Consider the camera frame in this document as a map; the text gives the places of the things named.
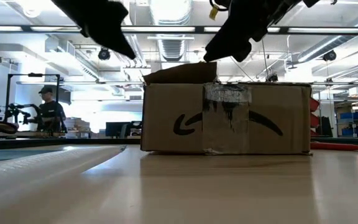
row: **cap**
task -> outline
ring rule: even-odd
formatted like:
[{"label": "cap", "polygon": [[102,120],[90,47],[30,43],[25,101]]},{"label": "cap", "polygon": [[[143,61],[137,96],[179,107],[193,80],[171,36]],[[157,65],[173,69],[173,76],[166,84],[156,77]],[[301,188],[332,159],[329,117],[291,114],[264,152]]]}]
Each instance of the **cap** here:
[{"label": "cap", "polygon": [[39,91],[38,93],[42,93],[42,94],[45,94],[45,93],[53,93],[53,89],[51,87],[47,87],[47,86],[44,86],[41,91]]}]

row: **workbench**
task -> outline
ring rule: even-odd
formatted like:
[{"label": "workbench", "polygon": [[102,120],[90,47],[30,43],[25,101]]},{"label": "workbench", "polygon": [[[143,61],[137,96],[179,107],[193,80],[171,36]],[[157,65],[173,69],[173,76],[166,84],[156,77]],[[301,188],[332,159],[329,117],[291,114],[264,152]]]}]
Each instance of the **workbench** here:
[{"label": "workbench", "polygon": [[358,152],[162,156],[128,146],[0,210],[0,223],[358,223]]}]

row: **cardboard box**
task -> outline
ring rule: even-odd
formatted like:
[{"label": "cardboard box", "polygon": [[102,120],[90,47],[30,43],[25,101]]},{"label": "cardboard box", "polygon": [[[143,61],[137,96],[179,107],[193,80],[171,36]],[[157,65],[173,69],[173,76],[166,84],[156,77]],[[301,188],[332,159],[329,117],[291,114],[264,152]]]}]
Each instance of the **cardboard box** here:
[{"label": "cardboard box", "polygon": [[215,79],[215,63],[181,65],[146,76],[141,149],[197,154],[310,151],[309,85],[222,85]]}]

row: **yellow tag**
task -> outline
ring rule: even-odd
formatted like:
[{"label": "yellow tag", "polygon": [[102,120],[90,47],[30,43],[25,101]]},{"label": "yellow tag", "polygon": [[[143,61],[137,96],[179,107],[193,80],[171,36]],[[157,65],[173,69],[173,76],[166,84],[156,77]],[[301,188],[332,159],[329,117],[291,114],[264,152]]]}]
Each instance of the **yellow tag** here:
[{"label": "yellow tag", "polygon": [[218,14],[218,6],[217,5],[214,5],[211,9],[211,12],[209,12],[209,18],[212,19],[212,20],[215,20],[216,18],[216,15]]}]

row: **person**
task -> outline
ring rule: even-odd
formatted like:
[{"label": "person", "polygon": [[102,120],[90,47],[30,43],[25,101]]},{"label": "person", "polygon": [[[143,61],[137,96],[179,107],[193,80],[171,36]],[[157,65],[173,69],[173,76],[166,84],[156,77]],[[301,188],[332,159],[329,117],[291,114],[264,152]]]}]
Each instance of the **person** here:
[{"label": "person", "polygon": [[66,114],[63,107],[60,103],[53,100],[53,90],[51,87],[43,87],[39,91],[39,94],[45,103],[39,106],[44,126],[39,127],[38,129],[60,132],[62,130],[60,123],[63,124],[63,121],[66,120]]}]

